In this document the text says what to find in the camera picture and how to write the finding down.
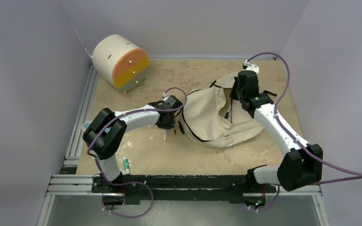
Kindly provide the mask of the red orange pen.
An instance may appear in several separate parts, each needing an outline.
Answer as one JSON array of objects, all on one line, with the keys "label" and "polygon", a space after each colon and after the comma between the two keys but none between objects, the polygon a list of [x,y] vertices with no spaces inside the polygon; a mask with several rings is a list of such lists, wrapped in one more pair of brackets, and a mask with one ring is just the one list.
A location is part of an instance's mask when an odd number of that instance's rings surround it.
[{"label": "red orange pen", "polygon": [[177,128],[176,128],[176,124],[173,124],[173,133],[176,136],[177,135]]}]

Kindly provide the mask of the beige canvas backpack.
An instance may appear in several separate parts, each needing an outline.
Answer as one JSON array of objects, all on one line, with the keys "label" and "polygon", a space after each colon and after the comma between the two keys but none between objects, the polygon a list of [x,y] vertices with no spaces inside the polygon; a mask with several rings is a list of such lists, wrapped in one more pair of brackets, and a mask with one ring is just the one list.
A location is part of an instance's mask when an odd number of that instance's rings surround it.
[{"label": "beige canvas backpack", "polygon": [[[230,100],[236,72],[224,75],[187,97],[180,123],[184,133],[197,144],[226,148],[248,141],[263,130],[238,100]],[[229,117],[225,114],[231,109]]]}]

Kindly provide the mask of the green white glue stick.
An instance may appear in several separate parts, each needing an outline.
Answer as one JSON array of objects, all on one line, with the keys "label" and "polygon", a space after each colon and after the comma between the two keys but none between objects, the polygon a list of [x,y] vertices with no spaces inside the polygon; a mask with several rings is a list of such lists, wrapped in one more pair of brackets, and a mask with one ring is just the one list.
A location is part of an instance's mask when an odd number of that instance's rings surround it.
[{"label": "green white glue stick", "polygon": [[126,175],[129,175],[131,173],[130,171],[130,165],[127,157],[123,157],[123,167]]}]

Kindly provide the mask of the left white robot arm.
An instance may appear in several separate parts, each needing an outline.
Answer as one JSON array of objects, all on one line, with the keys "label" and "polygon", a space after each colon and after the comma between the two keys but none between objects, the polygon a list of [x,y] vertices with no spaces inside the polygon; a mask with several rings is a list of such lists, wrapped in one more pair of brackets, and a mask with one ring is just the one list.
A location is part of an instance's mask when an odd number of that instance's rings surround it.
[{"label": "left white robot arm", "polygon": [[115,153],[124,135],[134,129],[156,125],[160,129],[173,128],[176,111],[184,107],[184,103],[175,96],[169,95],[163,100],[129,111],[114,112],[109,108],[102,109],[91,121],[86,122],[82,139],[88,147],[88,155],[92,156],[104,178],[103,186],[111,193],[122,186],[121,171],[116,162]]}]

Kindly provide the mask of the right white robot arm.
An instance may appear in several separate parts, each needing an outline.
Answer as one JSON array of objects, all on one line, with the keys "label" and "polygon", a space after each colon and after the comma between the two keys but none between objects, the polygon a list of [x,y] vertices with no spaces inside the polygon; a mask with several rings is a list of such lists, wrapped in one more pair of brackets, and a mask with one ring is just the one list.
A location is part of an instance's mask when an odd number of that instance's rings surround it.
[{"label": "right white robot arm", "polygon": [[276,142],[283,160],[278,167],[258,166],[247,171],[246,186],[256,192],[264,184],[280,185],[286,191],[317,183],[322,177],[323,150],[299,136],[275,110],[273,100],[260,93],[256,72],[243,70],[234,78],[230,98],[255,119]]}]

